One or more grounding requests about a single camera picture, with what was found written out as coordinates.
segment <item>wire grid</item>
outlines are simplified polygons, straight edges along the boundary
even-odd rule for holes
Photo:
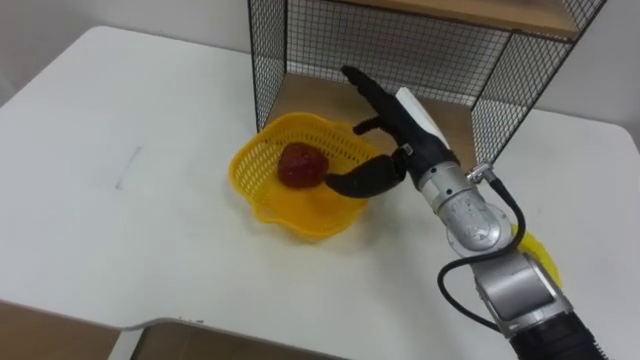
[[[478,163],[496,160],[572,47],[512,35],[471,112]]]
[[[287,71],[346,82],[360,68],[387,91],[473,104],[508,33],[331,0],[289,0]]]
[[[258,131],[266,124],[284,80],[286,1],[248,0]]]
[[[585,30],[590,20],[596,16],[598,9],[606,0],[562,0],[578,30]]]

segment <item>wooden shelf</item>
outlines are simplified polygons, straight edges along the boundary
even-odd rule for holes
[[[343,0],[479,25],[575,38],[578,28],[562,0]]]
[[[433,100],[421,100],[421,103],[442,130],[462,168],[473,168],[476,162],[470,109]],[[268,121],[295,111],[310,112],[332,121],[353,125],[376,115],[351,85],[287,74]],[[365,136],[383,152],[391,153],[397,148],[391,136],[380,130],[374,130]]]

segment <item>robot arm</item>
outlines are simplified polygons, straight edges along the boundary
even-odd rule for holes
[[[394,97],[358,69],[345,66],[342,72],[379,114],[354,132],[380,128],[399,147],[393,155],[373,158],[347,174],[328,174],[327,185],[345,196],[365,198],[394,187],[408,172],[447,227],[449,244],[461,257],[438,274],[447,301],[502,333],[520,359],[607,359],[549,274],[517,250],[526,230],[524,215],[491,166],[480,165],[465,175],[435,123],[408,90],[401,89]],[[516,214],[515,234],[507,216],[478,191],[481,181],[487,181]],[[465,309],[446,290],[447,272],[464,265],[472,267],[493,322]]]

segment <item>yellow basket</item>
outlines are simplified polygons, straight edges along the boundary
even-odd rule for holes
[[[329,172],[344,174],[379,151],[353,134],[346,123],[307,113],[286,114],[267,126],[234,156],[229,179],[253,207],[255,216],[284,225],[303,240],[315,242],[346,229],[367,201],[341,196],[325,184],[290,189],[280,183],[278,160],[288,143],[317,147],[329,159]]]

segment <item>red fruit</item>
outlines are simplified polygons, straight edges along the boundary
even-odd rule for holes
[[[329,160],[322,152],[305,143],[290,143],[284,147],[278,162],[278,179],[284,185],[302,189],[322,184]]]

